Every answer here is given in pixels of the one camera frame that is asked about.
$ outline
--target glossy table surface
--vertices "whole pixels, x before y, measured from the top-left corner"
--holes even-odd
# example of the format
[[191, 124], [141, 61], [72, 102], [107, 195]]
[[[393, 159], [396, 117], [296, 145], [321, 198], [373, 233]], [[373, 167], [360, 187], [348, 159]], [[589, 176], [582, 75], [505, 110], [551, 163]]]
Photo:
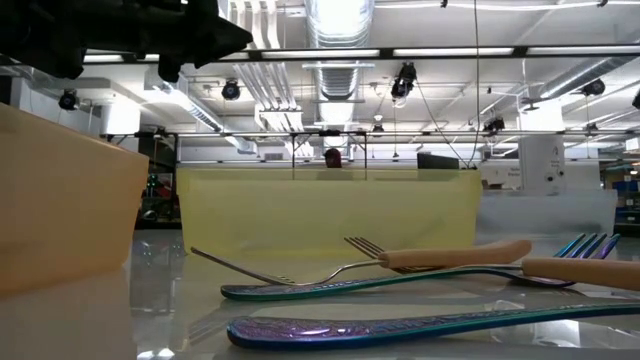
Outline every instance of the glossy table surface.
[[[567, 240], [540, 239], [550, 256]], [[612, 259], [640, 261], [640, 239], [622, 239]], [[308, 280], [344, 261], [249, 258], [249, 268]], [[348, 277], [392, 275], [357, 269]], [[247, 303], [222, 284], [255, 283], [194, 255], [179, 231], [137, 232], [125, 270], [0, 300], [2, 359], [639, 359], [640, 316], [563, 320], [372, 347], [307, 353], [237, 348], [225, 327], [236, 316], [374, 319], [565, 304], [640, 301], [640, 293], [579, 284], [544, 290], [486, 275], [406, 283], [341, 296]]]

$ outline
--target fork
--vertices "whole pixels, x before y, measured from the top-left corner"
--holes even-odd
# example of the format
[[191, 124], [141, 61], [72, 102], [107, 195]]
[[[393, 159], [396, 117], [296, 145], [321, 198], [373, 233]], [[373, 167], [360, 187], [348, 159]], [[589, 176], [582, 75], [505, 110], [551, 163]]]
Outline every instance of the fork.
[[[565, 247], [560, 249], [554, 257], [568, 257], [575, 258], [580, 256], [581, 259], [587, 259], [593, 252], [600, 246], [602, 241], [607, 238], [607, 234], [591, 234], [587, 237], [586, 241], [582, 242], [583, 239], [587, 237], [586, 234], [580, 234], [578, 237], [572, 242], [568, 243]], [[363, 237], [345, 237], [344, 240], [349, 243], [351, 246], [360, 250], [361, 253], [367, 255], [372, 259], [379, 259], [382, 254], [386, 252], [385, 249], [378, 246], [377, 244], [363, 238]], [[490, 263], [490, 261], [479, 261], [476, 264], [486, 264]], [[418, 272], [425, 271], [433, 271], [440, 270], [443, 267], [398, 267], [398, 268], [389, 268], [399, 274], [414, 274]]]
[[[558, 255], [557, 257], [542, 259], [527, 258], [523, 260], [522, 266], [470, 265], [404, 276], [349, 280], [323, 285], [223, 285], [220, 287], [220, 291], [225, 297], [235, 300], [293, 300], [329, 296], [342, 292], [410, 281], [468, 274], [489, 274], [510, 280], [517, 280], [526, 285], [553, 288], [564, 288], [574, 285], [576, 281], [579, 281], [595, 285], [640, 290], [640, 264], [626, 261], [602, 261], [611, 253], [611, 250], [616, 246], [619, 238], [620, 235], [617, 234], [612, 236], [591, 259], [587, 259], [586, 257], [575, 259], [573, 257], [577, 257], [579, 254], [593, 253], [598, 248], [597, 245], [600, 245], [599, 242], [596, 241], [591, 244], [584, 242], [577, 246], [581, 239], [576, 239], [558, 251], [556, 254]], [[522, 271], [522, 274], [515, 273], [514, 271]]]
[[347, 264], [339, 267], [329, 276], [310, 283], [298, 284], [295, 281], [286, 278], [284, 276], [269, 275], [264, 273], [258, 273], [248, 270], [237, 264], [233, 264], [228, 260], [222, 259], [219, 256], [205, 253], [204, 251], [196, 248], [191, 248], [191, 251], [199, 256], [202, 256], [208, 260], [216, 262], [220, 265], [226, 266], [230, 269], [251, 276], [253, 278], [262, 280], [268, 284], [274, 285], [319, 285], [329, 282], [336, 277], [339, 273], [365, 266], [382, 266], [389, 267], [401, 267], [407, 265], [430, 265], [456, 267], [469, 264], [510, 264], [523, 256], [527, 255], [531, 251], [531, 241], [529, 240], [517, 240], [511, 242], [497, 242], [485, 247], [476, 249], [453, 249], [453, 250], [412, 250], [412, 251], [387, 251], [377, 259], [363, 261], [353, 264]]

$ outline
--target silver fork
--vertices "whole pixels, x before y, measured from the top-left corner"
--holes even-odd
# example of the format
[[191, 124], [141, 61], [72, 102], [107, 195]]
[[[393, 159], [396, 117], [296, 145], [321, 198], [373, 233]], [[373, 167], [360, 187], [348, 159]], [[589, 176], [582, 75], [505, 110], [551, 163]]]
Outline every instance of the silver fork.
[[[601, 251], [599, 254], [597, 254], [594, 259], [604, 259], [606, 258], [609, 253], [611, 252], [611, 250], [613, 249], [613, 247], [615, 246], [616, 242], [618, 241], [618, 238], [620, 237], [620, 235], [615, 234], [613, 235], [610, 240], [603, 246], [603, 251]], [[557, 257], [557, 258], [581, 258], [581, 259], [588, 259], [591, 254], [593, 254], [593, 252], [595, 252], [598, 247], [600, 246], [600, 244], [602, 244], [602, 242], [607, 238], [607, 234], [591, 234], [587, 237], [586, 234], [580, 234], [578, 235], [578, 237], [576, 237], [575, 240], [571, 241], [570, 243], [568, 243], [565, 247], [563, 247], [562, 249], [560, 249], [555, 255], [553, 255], [553, 257]], [[355, 247], [356, 249], [358, 249], [361, 253], [367, 255], [368, 257], [372, 258], [372, 259], [377, 259], [378, 256], [385, 252], [386, 250], [383, 249], [382, 247], [378, 246], [377, 244], [363, 238], [363, 237], [345, 237], [344, 240], [349, 243], [351, 246]], [[419, 273], [419, 272], [425, 272], [425, 271], [433, 271], [433, 270], [440, 270], [442, 268], [438, 268], [438, 267], [401, 267], [401, 268], [395, 268], [395, 269], [390, 269], [393, 270], [399, 274], [415, 274], [415, 273]]]
[[[571, 249], [573, 249], [577, 245], [577, 243], [579, 242], [578, 240], [580, 240], [580, 239], [576, 239], [576, 240], [572, 241], [567, 246], [565, 246], [563, 249], [561, 249], [558, 253], [568, 253], [569, 251], [571, 251]], [[611, 249], [613, 249], [613, 247], [615, 246], [616, 241], [617, 241], [617, 238], [615, 239], [615, 241], [612, 238], [612, 240], [609, 241], [605, 245], [605, 247], [602, 248], [600, 253], [598, 254], [598, 256], [601, 256], [601, 257], [596, 257], [596, 258], [604, 259], [609, 254]], [[593, 245], [589, 246], [589, 249], [586, 252], [591, 254], [591, 253], [593, 253], [593, 251], [595, 251], [597, 249], [597, 247], [598, 246], [593, 246]], [[374, 265], [381, 265], [381, 264], [385, 263], [385, 261], [382, 261], [382, 260], [370, 260], [370, 261], [364, 261], [364, 262], [359, 262], [359, 263], [354, 263], [354, 264], [347, 264], [347, 265], [341, 266], [336, 271], [331, 273], [331, 275], [329, 275], [329, 276], [327, 276], [327, 277], [325, 277], [325, 278], [323, 278], [321, 280], [310, 282], [310, 283], [302, 283], [301, 284], [301, 283], [296, 283], [293, 280], [291, 280], [291, 279], [289, 279], [287, 277], [284, 277], [284, 276], [270, 275], [270, 274], [259, 273], [259, 272], [256, 272], [256, 271], [248, 270], [248, 269], [243, 268], [243, 267], [241, 267], [239, 265], [233, 264], [233, 263], [231, 263], [231, 262], [229, 262], [229, 261], [227, 261], [225, 259], [222, 259], [222, 258], [220, 258], [218, 256], [214, 256], [212, 254], [205, 253], [205, 252], [200, 251], [200, 250], [198, 250], [196, 248], [193, 248], [193, 247], [191, 248], [191, 251], [194, 254], [202, 256], [202, 257], [204, 257], [204, 258], [206, 258], [206, 259], [208, 259], [210, 261], [216, 262], [216, 263], [218, 263], [220, 265], [223, 265], [225, 267], [228, 267], [228, 268], [230, 268], [232, 270], [238, 271], [240, 273], [243, 273], [243, 274], [245, 274], [247, 276], [250, 276], [250, 277], [253, 277], [255, 279], [264, 281], [264, 282], [266, 282], [268, 284], [289, 285], [289, 286], [292, 286], [292, 285], [293, 286], [320, 285], [320, 284], [324, 284], [324, 283], [329, 282], [331, 279], [336, 277], [342, 271], [353, 269], [353, 268], [356, 268], [356, 267], [374, 266]], [[473, 268], [473, 267], [477, 267], [477, 266], [476, 265], [470, 265], [470, 266], [463, 266], [463, 267], [455, 268], [455, 269]], [[508, 266], [506, 266], [506, 265], [505, 266], [489, 265], [489, 266], [484, 266], [482, 268], [484, 268], [484, 269], [506, 269], [507, 267]], [[545, 284], [545, 282], [543, 282], [543, 281], [536, 281], [536, 280], [533, 280], [533, 279], [527, 279], [527, 281], [529, 281], [530, 283]]]

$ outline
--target yellow translucent bin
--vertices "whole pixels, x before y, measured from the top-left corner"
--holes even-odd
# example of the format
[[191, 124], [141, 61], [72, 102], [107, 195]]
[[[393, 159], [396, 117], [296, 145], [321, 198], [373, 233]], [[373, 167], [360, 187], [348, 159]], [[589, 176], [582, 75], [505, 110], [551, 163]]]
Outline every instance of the yellow translucent bin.
[[477, 171], [178, 170], [185, 246], [231, 258], [471, 246], [481, 193]]
[[148, 158], [0, 104], [0, 297], [116, 269]]

